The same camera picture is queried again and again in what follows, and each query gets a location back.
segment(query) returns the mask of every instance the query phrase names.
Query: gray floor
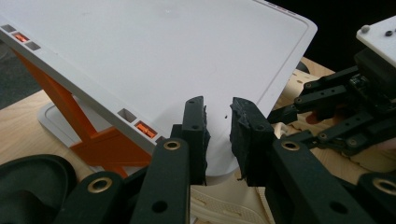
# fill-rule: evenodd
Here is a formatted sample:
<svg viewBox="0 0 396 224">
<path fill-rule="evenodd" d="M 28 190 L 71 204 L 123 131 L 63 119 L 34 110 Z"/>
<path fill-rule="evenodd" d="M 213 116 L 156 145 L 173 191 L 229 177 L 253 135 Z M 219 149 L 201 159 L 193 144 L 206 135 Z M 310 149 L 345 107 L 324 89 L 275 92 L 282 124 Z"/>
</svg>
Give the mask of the gray floor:
<svg viewBox="0 0 396 224">
<path fill-rule="evenodd" d="M 40 90 L 12 50 L 0 42 L 0 109 Z"/>
</svg>

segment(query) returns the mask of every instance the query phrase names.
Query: orange table leg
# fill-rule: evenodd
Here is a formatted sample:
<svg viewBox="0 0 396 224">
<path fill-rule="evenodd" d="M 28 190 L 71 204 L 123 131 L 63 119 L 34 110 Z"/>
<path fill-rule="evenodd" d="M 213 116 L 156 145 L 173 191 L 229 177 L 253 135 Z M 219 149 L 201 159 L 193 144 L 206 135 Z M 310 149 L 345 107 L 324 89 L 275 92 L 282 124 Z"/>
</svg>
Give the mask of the orange table leg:
<svg viewBox="0 0 396 224">
<path fill-rule="evenodd" d="M 97 132 L 70 91 L 18 52 L 15 53 L 81 139 L 70 148 L 88 165 L 102 166 L 126 177 L 122 166 L 149 164 L 150 155 L 114 127 Z"/>
</svg>

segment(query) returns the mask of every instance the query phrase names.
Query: white tabletop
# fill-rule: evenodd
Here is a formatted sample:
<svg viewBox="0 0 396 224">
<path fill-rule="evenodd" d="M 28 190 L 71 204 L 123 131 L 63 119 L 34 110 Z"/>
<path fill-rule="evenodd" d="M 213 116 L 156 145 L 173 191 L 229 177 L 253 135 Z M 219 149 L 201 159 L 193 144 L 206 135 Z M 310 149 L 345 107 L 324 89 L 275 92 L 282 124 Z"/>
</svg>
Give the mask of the white tabletop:
<svg viewBox="0 0 396 224">
<path fill-rule="evenodd" d="M 148 152 L 181 123 L 184 103 L 203 95 L 214 176 L 237 167 L 233 97 L 268 115 L 317 30 L 252 0 L 0 0 L 0 27 L 1 39 Z M 139 121 L 158 134 L 139 132 Z"/>
</svg>

